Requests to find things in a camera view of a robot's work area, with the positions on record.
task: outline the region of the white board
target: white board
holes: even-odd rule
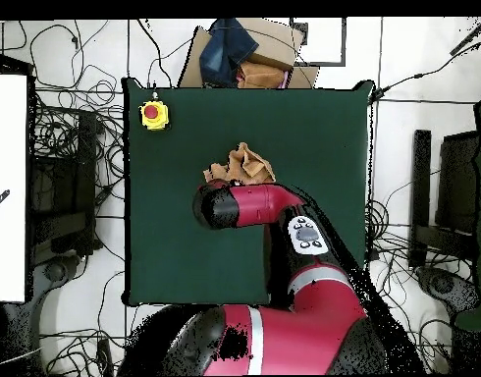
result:
[[[27,78],[0,75],[0,301],[25,300]]]

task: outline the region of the red robot arm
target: red robot arm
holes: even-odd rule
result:
[[[162,374],[385,371],[382,344],[300,197],[278,185],[215,182],[199,189],[193,212],[210,229],[266,225],[267,273],[273,288],[284,286],[286,305],[279,296],[278,307],[223,305],[197,314],[169,349]]]

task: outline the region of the cardboard box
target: cardboard box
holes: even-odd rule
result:
[[[313,88],[319,67],[294,67],[286,88]]]
[[[269,65],[283,71],[293,68],[296,55],[293,44],[294,49],[299,50],[303,40],[303,34],[299,30],[260,18],[238,18],[238,21],[259,44],[249,57],[249,62]],[[206,30],[202,27],[196,28],[178,87],[202,87],[199,58],[210,39],[211,35]],[[304,68],[312,84],[315,82],[317,70],[318,68]],[[310,88],[308,80],[298,68],[295,68],[288,88]]]

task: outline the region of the yellow button housing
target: yellow button housing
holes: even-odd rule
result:
[[[149,119],[146,117],[146,107],[153,106],[157,110],[157,117]],[[169,110],[162,101],[147,101],[139,106],[141,112],[141,122],[151,131],[164,130],[169,123]]]

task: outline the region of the emergency stop button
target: emergency stop button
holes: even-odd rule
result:
[[[154,105],[147,105],[147,106],[144,108],[144,115],[145,115],[148,119],[156,119],[157,116],[158,116],[157,107],[155,107]]]
[[[139,107],[141,123],[151,131],[164,130],[169,124],[169,110],[162,101],[147,101]]]

